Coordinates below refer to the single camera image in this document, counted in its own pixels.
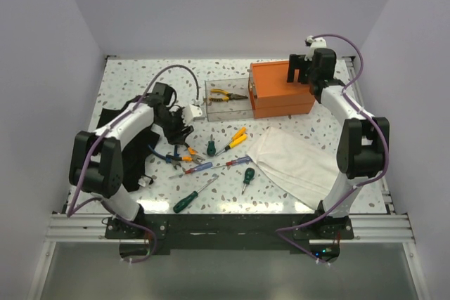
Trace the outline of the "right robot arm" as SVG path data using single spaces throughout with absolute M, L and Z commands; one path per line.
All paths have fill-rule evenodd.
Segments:
M 310 94 L 342 127 L 336 154 L 340 173 L 319 202 L 317 217 L 303 224 L 314 224 L 315 234 L 323 239 L 338 231 L 336 219 L 349 215 L 360 190 L 380 180 L 389 165 L 389 121 L 373 116 L 347 95 L 348 85 L 334 77 L 336 63 L 335 52 L 325 47 L 315 48 L 310 56 L 291 54 L 288 59 L 287 82 L 298 76 L 297 81 L 309 86 Z

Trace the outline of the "orange handled wire stripper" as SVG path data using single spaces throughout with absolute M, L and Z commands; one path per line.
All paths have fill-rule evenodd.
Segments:
M 201 164 L 205 159 L 201 157 L 196 150 L 194 150 L 192 147 L 190 147 L 187 143 L 185 143 L 184 147 L 188 151 L 187 156 L 181 156 L 182 162 L 193 162 L 195 164 Z

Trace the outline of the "clear drawer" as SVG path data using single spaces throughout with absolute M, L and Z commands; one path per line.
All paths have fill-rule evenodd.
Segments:
M 248 97 L 247 100 L 230 100 L 227 102 L 210 102 L 211 89 L 222 89 L 229 93 L 237 93 Z M 250 103 L 247 78 L 217 79 L 205 81 L 205 111 L 209 122 L 224 122 L 239 119 L 252 119 L 254 117 Z

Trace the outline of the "yellow black long-nose pliers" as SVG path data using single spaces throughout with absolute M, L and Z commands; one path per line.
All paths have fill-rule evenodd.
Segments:
M 222 90 L 222 89 L 211 89 L 211 94 L 219 94 L 217 97 L 210 96 L 209 101 L 210 102 L 227 102 L 230 100 L 247 100 L 248 97 L 245 95 L 237 94 L 237 93 L 229 93 L 228 91 Z

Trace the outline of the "stubby green screwdriver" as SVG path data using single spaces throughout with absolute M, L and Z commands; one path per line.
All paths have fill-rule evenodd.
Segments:
M 216 152 L 217 152 L 217 150 L 215 147 L 214 137 L 211 134 L 210 139 L 207 142 L 207 156 L 214 157 L 216 155 Z
M 249 186 L 250 182 L 255 177 L 255 170 L 253 168 L 247 168 L 244 173 L 244 179 L 243 179 L 243 188 L 241 191 L 241 194 L 243 195 L 245 193 L 245 189 Z

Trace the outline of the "yellow handled screwdriver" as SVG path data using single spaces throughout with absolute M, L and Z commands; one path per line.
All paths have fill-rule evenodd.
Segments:
M 237 145 L 241 144 L 242 142 L 244 142 L 246 139 L 248 138 L 247 134 L 243 134 L 242 136 L 240 136 L 239 138 L 231 141 L 228 145 L 226 145 L 222 150 L 220 150 L 217 155 L 222 154 L 223 152 L 227 152 L 230 149 L 233 149 L 234 147 L 236 147 Z

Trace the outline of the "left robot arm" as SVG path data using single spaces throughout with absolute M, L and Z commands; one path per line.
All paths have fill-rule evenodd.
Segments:
M 132 199 L 123 185 L 122 151 L 132 142 L 140 141 L 144 131 L 153 124 L 163 130 L 170 145 L 184 145 L 193 127 L 186 124 L 184 109 L 170 110 L 176 91 L 169 85 L 156 83 L 153 90 L 133 99 L 104 126 L 93 132 L 80 131 L 75 136 L 69 170 L 69 182 L 75 186 L 73 202 L 79 192 L 99 197 L 117 217 L 121 230 L 130 238 L 144 234 L 146 222 L 139 217 L 142 206 Z

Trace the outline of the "white folded towel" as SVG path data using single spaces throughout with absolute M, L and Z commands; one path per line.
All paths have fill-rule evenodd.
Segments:
M 250 146 L 247 155 L 279 188 L 311 209 L 324 200 L 340 173 L 332 155 L 273 127 Z

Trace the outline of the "black cloth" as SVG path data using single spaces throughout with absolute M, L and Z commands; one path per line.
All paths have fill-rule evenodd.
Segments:
M 128 100 L 121 109 L 111 110 L 103 108 L 97 123 L 97 128 L 103 127 L 111 122 L 120 113 L 122 113 L 130 103 L 135 103 L 138 96 Z M 151 130 L 153 125 L 142 129 L 124 148 L 122 151 L 122 164 L 124 177 L 122 184 L 128 192 L 137 191 L 141 185 L 139 180 L 142 176 L 146 176 L 146 159 L 152 154 L 148 146 L 154 148 L 160 135 Z

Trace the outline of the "blue handled pliers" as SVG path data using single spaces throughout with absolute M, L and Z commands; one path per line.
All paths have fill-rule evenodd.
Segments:
M 177 145 L 174 146 L 174 153 L 173 154 L 167 153 L 166 155 L 160 154 L 150 144 L 148 144 L 147 147 L 150 150 L 150 153 L 152 155 L 154 155 L 157 158 L 163 160 L 166 164 L 171 164 L 175 169 L 181 168 L 182 157 L 178 153 L 178 146 Z

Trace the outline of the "aluminium frame rail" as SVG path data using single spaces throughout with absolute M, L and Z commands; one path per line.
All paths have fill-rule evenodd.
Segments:
M 105 239 L 106 214 L 75 214 L 68 218 L 65 214 L 51 216 L 46 230 L 47 242 L 100 242 Z

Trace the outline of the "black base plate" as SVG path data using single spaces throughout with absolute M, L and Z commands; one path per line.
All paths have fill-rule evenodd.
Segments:
M 123 258 L 174 250 L 288 250 L 336 260 L 341 241 L 354 239 L 350 218 L 313 219 L 313 214 L 147 214 L 137 226 L 113 217 L 102 223 L 105 238 L 120 241 Z

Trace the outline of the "orange handled screwdriver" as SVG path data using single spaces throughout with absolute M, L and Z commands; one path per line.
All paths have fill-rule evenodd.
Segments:
M 239 138 L 240 136 L 242 136 L 243 134 L 246 134 L 246 131 L 247 131 L 247 129 L 245 128 L 245 127 L 243 127 L 243 128 L 241 128 L 232 138 L 231 138 L 231 141 L 233 141 L 233 140 L 235 140 L 235 139 L 237 139 L 237 138 Z

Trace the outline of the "orange drawer cabinet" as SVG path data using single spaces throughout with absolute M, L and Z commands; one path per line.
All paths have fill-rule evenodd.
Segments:
M 250 64 L 248 92 L 255 119 L 310 113 L 316 100 L 309 86 L 287 79 L 287 60 Z

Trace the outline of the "red blue clear screwdriver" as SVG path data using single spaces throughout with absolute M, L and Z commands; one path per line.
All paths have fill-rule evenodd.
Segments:
M 231 161 L 226 162 L 225 164 L 220 164 L 215 166 L 214 168 L 220 168 L 220 167 L 231 167 L 237 164 L 243 164 L 243 163 L 248 163 L 251 161 L 251 158 L 249 156 L 244 156 L 244 157 L 239 157 L 237 159 L 233 159 Z

